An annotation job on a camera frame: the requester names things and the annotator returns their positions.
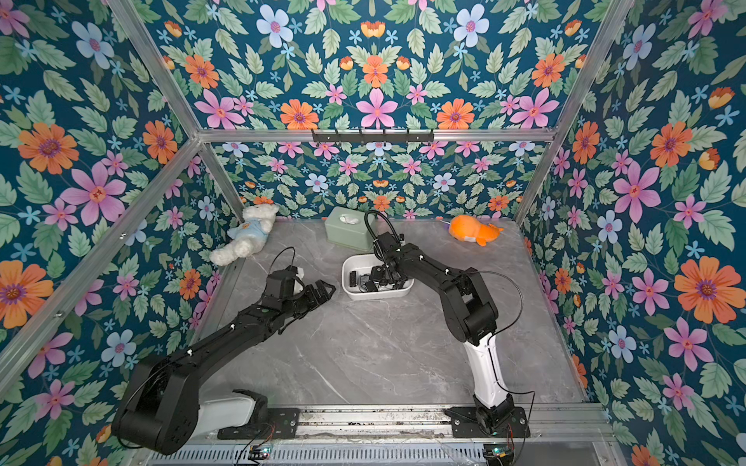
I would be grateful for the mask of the white storage box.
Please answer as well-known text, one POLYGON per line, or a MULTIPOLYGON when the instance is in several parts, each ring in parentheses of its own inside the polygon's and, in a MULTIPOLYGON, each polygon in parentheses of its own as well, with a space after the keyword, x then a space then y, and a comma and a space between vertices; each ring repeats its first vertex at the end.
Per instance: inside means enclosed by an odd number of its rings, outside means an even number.
POLYGON ((342 266, 342 285, 353 301, 395 299, 406 296, 415 281, 394 281, 385 274, 384 263, 374 254, 347 258, 342 266))

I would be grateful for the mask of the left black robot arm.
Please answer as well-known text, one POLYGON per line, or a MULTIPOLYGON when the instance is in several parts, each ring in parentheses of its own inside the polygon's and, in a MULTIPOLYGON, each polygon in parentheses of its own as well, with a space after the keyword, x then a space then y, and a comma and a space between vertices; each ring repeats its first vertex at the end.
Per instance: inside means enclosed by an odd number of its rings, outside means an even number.
POLYGON ((196 433, 202 384, 244 351, 326 304, 335 291, 331 283, 318 280, 295 295, 264 294, 193 346, 142 359, 112 421, 112 434, 126 448, 178 452, 196 433))

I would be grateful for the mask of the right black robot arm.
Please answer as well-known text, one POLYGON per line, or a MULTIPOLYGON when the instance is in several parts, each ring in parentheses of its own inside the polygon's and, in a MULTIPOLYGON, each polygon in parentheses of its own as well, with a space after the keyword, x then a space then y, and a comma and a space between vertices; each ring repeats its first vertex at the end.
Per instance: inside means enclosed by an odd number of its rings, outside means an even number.
POLYGON ((488 436, 499 433, 510 421, 515 402, 497 358, 497 305, 481 273, 447 266, 416 245, 402 243, 394 233, 378 235, 374 250, 387 269, 437 292, 447 327, 467 353, 476 423, 488 436))

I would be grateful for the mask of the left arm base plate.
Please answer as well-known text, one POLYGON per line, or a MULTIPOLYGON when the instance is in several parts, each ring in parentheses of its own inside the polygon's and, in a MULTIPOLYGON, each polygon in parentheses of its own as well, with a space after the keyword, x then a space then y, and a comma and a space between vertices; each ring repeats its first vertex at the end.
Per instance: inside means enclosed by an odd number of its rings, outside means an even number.
POLYGON ((288 440, 296 436, 301 411, 297 408, 270 408, 260 421, 253 419, 248 423, 220 429, 219 440, 267 439, 273 435, 274 440, 288 440))

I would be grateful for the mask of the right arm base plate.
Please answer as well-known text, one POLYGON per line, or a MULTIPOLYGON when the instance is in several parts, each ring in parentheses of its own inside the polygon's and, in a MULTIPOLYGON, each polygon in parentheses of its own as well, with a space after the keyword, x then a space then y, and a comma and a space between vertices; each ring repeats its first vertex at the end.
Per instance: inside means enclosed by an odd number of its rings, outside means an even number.
POLYGON ((455 438, 528 438, 532 436, 526 411, 514 408, 505 421, 500 421, 495 430, 483 428, 478 423, 474 407, 451 407, 444 411, 450 419, 452 435, 455 438))

